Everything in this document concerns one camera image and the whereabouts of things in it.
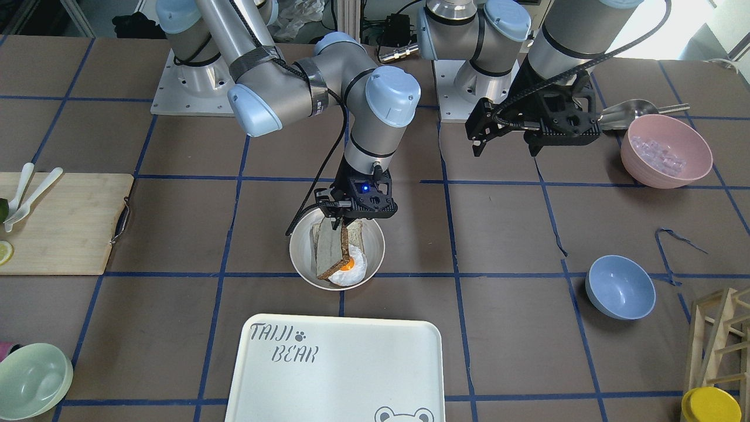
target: blue bowl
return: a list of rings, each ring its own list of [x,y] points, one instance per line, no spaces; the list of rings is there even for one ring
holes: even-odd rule
[[[591,303],[617,319],[640,319],[656,304],[656,290],[640,265],[619,255],[603,256],[586,275],[586,292]]]

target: cutting board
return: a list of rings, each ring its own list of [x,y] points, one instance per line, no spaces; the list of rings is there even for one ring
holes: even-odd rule
[[[19,173],[0,173],[0,197],[16,194]],[[47,176],[36,173],[25,197]],[[130,174],[64,173],[31,208],[25,220],[5,233],[15,252],[0,275],[98,276],[110,258]]]

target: tiled surface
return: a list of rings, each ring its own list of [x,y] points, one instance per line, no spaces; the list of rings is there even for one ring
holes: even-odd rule
[[[311,46],[282,49],[293,62]],[[338,294],[295,275],[284,231],[338,134],[339,111],[249,142],[232,119],[155,119],[149,98],[166,54],[165,41],[9,37],[0,46],[0,171],[18,171],[40,149],[40,170],[136,177],[133,218],[103,278],[0,280],[0,338],[51,342],[76,363],[59,415],[35,420],[223,420],[239,330],[258,312],[433,322],[448,420],[675,420],[688,330],[680,298],[689,306],[750,285],[750,93],[730,71],[614,59],[594,72],[606,105],[690,102],[677,117],[692,117],[728,188],[715,173],[686,189],[633,185],[612,136],[544,149],[540,177],[519,134],[474,158],[462,125],[439,127],[435,109],[418,109],[392,162],[400,210],[378,221],[381,270]],[[397,65],[422,84],[420,104],[437,104],[429,62]],[[710,89],[696,82],[706,80]],[[581,290],[589,265],[616,253],[664,273],[662,226],[709,255],[662,235],[682,284],[656,281],[656,308],[641,321],[598,313]],[[555,230],[569,253],[562,263]]]

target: white tray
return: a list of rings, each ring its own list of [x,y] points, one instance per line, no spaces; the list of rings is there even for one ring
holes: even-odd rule
[[[258,314],[225,422],[445,422],[442,358],[425,321]]]

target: yellow cup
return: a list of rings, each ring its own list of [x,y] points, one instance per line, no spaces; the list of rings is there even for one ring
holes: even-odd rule
[[[740,422],[740,405],[716,387],[698,387],[682,398],[682,414],[688,422]]]

